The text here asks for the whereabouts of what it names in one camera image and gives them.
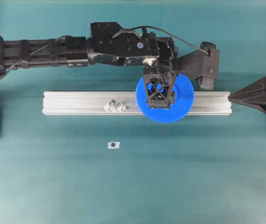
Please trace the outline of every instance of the metal beam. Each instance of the metal beam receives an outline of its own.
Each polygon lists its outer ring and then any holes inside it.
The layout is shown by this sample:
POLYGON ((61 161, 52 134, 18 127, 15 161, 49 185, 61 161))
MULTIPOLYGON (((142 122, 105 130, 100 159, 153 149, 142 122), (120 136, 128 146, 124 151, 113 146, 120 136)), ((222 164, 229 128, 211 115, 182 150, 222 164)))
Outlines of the metal beam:
MULTIPOLYGON (((195 92, 188 115, 229 115, 232 113, 229 95, 228 91, 195 92)), ((46 115, 142 115, 133 91, 48 91, 44 92, 42 111, 46 115), (115 105, 122 103, 125 109, 122 112, 107 110, 112 100, 115 105)))

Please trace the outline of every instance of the wire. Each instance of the wire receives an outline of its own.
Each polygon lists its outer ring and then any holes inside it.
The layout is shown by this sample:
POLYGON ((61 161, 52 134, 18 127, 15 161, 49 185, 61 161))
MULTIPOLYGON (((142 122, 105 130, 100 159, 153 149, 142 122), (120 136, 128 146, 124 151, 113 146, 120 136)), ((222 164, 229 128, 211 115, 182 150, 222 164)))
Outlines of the wire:
POLYGON ((172 36, 173 38, 175 38, 175 39, 181 41, 182 43, 184 43, 184 44, 186 44, 186 45, 188 45, 188 46, 190 46, 190 47, 192 47, 192 48, 195 48, 195 49, 197 49, 197 50, 202 51, 202 52, 205 53, 207 56, 209 56, 208 52, 206 52, 205 50, 201 49, 200 47, 197 47, 197 46, 195 46, 195 45, 193 45, 193 44, 190 44, 189 42, 185 41, 184 39, 181 39, 181 38, 179 38, 178 36, 175 36, 175 35, 169 33, 168 31, 163 30, 163 29, 160 29, 160 28, 158 28, 158 27, 152 27, 152 26, 139 26, 139 27, 134 27, 134 28, 132 28, 132 29, 141 29, 141 28, 150 28, 150 29, 155 29, 155 30, 161 31, 161 32, 163 32, 163 33, 165 33, 165 34, 167 34, 167 35, 169 35, 169 36, 172 36))
MULTIPOLYGON (((71 36, 69 36, 69 35, 64 35, 64 36, 58 37, 57 39, 53 40, 53 42, 57 42, 57 41, 59 41, 59 40, 61 40, 61 39, 63 39, 63 38, 66 38, 66 37, 71 37, 71 36)), ((43 47, 41 47, 41 48, 39 48, 39 49, 37 49, 37 50, 35 50, 35 51, 32 52, 32 53, 30 53, 29 56, 32 56, 32 55, 34 55, 34 54, 40 52, 41 50, 44 50, 44 49, 48 48, 49 46, 50 46, 50 43, 47 44, 47 45, 45 45, 45 46, 43 46, 43 47)), ((14 64, 12 64, 12 65, 8 68, 8 70, 6 71, 6 73, 5 73, 4 76, 6 76, 6 75, 7 75, 7 74, 13 69, 13 67, 15 67, 17 64, 19 64, 19 63, 21 63, 21 62, 22 62, 22 60, 18 60, 18 61, 16 61, 14 64)))

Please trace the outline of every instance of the teal mat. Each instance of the teal mat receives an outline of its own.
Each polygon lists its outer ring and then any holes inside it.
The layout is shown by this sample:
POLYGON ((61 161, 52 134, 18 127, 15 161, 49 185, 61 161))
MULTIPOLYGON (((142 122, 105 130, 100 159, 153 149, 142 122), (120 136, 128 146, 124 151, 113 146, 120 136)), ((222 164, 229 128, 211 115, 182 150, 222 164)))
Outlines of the teal mat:
MULTIPOLYGON (((0 0, 5 40, 89 36, 95 21, 216 43, 217 91, 266 76, 265 0, 0 0)), ((41 112, 44 91, 133 91, 141 73, 99 64, 18 70, 0 82, 0 224, 266 223, 266 115, 257 110, 233 105, 230 116, 170 125, 41 112)))

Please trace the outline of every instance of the bolt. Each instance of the bolt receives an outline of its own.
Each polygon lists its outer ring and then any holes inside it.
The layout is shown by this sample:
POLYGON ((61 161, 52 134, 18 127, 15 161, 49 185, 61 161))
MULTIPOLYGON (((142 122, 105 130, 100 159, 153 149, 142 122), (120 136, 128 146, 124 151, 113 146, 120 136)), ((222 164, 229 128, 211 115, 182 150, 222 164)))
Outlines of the bolt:
POLYGON ((142 49, 143 48, 143 43, 141 43, 141 42, 139 42, 138 44, 137 44, 137 47, 139 48, 139 49, 142 49))

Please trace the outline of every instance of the robotic arm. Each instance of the robotic arm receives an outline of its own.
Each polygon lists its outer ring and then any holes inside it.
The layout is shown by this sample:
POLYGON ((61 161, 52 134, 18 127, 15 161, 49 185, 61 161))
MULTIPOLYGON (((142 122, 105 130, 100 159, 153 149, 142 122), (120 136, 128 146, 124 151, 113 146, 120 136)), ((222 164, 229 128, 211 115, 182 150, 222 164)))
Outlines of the robotic arm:
POLYGON ((103 63, 113 66, 143 66, 146 102, 150 108, 170 109, 173 86, 179 73, 197 80, 201 89, 212 90, 218 77, 219 51, 209 42, 200 48, 156 27, 122 28, 117 22, 95 22, 91 37, 62 36, 49 40, 4 41, 0 36, 0 80, 11 70, 35 67, 86 67, 103 63), (139 35, 136 29, 142 29, 139 35), (171 37, 157 37, 147 28, 171 37), (195 51, 177 57, 173 38, 195 51))

